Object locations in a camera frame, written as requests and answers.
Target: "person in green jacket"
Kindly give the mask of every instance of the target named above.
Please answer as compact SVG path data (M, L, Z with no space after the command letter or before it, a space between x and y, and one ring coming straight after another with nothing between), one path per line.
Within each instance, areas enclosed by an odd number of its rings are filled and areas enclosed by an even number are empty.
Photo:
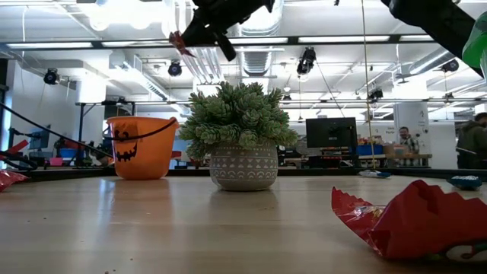
M487 113L479 113L460 130L457 143L459 169L487 168Z

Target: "red candy wrapper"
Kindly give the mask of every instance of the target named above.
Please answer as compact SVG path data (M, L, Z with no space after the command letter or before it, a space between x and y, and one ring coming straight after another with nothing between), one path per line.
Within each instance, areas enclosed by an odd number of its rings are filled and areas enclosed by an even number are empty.
M386 206L333 187L336 216L387 259L487 262L487 205L417 180Z
M27 177L22 174L16 174L15 172L0 170L0 192L4 191L13 183L21 182L26 179Z
M169 43L173 44L173 46L182 54L194 57L191 52L186 49L186 45L184 44L183 38L181 37L181 32L176 31L175 33L170 33L169 35Z

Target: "green succulent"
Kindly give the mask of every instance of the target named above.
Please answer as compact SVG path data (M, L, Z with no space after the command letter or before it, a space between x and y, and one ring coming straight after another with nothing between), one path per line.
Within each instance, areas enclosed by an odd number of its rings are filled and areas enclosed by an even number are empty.
M266 142L293 145L298 134L289 129L289 115L279 109L279 89L264 94L258 83L220 83L216 95L191 94L192 116L181 126L180 138L192 140L187 153L201 159L221 142L252 148Z

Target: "blue bin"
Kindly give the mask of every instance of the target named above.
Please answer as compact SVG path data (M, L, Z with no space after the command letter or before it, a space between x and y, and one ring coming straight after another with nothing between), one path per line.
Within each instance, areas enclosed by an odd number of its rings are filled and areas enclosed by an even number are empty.
M73 158L76 156L78 149L76 148L61 148L59 149L59 154L61 158Z
M384 153L382 145L374 145L374 154L381 155ZM358 145L357 154L362 156L372 155L372 145Z

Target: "white patterned pot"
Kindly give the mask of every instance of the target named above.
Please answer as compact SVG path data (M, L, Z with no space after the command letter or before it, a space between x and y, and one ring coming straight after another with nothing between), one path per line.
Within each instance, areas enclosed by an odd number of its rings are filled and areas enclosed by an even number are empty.
M266 190L277 178L278 165L275 145L243 149L235 144L220 144L212 151L210 176L223 190Z

